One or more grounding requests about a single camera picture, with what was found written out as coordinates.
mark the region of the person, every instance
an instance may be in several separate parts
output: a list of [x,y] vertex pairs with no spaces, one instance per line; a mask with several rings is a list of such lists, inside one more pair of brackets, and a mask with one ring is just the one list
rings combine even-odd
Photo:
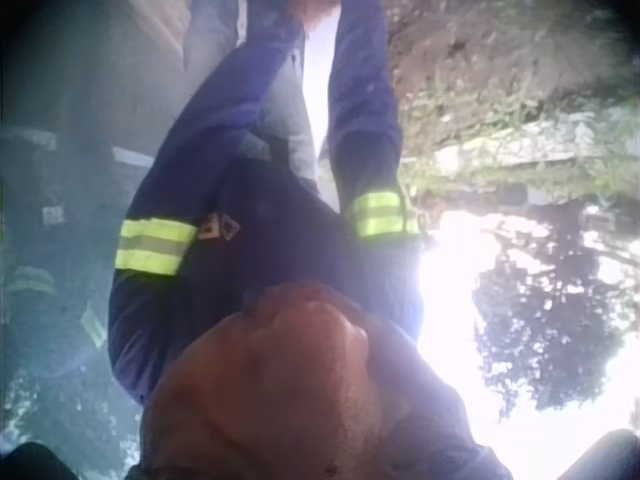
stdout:
[[338,24],[328,143],[341,213],[313,178],[243,151],[332,3],[290,0],[250,32],[131,204],[109,315],[114,375],[144,406],[131,480],[511,478],[416,347],[421,247],[396,178],[378,0],[343,0]]

